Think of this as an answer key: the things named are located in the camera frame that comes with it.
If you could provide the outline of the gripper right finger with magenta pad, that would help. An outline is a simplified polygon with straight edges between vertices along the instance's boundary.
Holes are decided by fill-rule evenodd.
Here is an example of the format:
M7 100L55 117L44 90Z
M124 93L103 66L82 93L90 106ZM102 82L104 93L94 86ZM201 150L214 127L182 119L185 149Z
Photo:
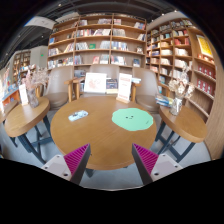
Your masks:
M158 155L135 143L132 144L132 155L144 185L182 169L167 154Z

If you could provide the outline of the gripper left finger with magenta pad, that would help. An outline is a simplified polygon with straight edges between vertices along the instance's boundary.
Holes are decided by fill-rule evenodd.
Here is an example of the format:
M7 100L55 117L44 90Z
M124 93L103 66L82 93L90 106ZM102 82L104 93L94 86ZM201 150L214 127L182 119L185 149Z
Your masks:
M83 145L65 156L56 155L42 169L79 185L91 154L89 144Z

